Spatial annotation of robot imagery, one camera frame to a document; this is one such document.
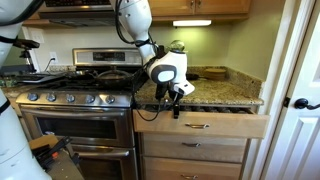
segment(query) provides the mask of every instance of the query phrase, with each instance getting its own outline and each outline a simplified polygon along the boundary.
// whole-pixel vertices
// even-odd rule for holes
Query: white door
[[[320,2],[316,2],[263,170],[266,180],[320,180],[320,108],[297,109],[298,99],[320,104]]]

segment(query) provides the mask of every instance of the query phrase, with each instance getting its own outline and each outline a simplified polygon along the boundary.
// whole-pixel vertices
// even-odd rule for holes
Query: white wall
[[[252,0],[250,19],[233,26],[226,65],[266,80],[284,0]]]
[[[182,40],[188,51],[188,65],[224,65],[228,47],[230,25],[197,28],[151,27],[150,33],[159,45],[169,45],[173,40]],[[84,47],[134,47],[123,43],[114,26],[72,29],[43,30],[44,42],[35,49],[41,70],[55,51],[59,65],[72,65],[72,48]]]

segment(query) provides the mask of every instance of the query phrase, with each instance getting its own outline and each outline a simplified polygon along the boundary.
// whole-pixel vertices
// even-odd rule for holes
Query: door frame
[[[270,115],[266,136],[253,139],[242,179],[260,179],[316,0],[286,0],[258,114]]]

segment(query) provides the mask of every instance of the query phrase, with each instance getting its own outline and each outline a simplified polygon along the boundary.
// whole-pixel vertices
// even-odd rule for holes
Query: oven handle
[[[44,111],[44,110],[34,110],[34,109],[21,109],[23,112],[37,114],[37,115],[45,115],[45,116],[63,116],[63,117],[110,117],[110,116],[123,116],[123,112],[61,112],[61,111]]]
[[[112,150],[111,152],[97,153],[97,152],[79,152],[80,157],[84,158],[115,158],[115,157],[127,157],[129,156],[129,151],[126,150]]]

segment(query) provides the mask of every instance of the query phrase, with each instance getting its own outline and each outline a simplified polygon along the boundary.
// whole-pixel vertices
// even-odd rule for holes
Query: upper cabinet
[[[245,19],[251,0],[149,0],[154,20]]]

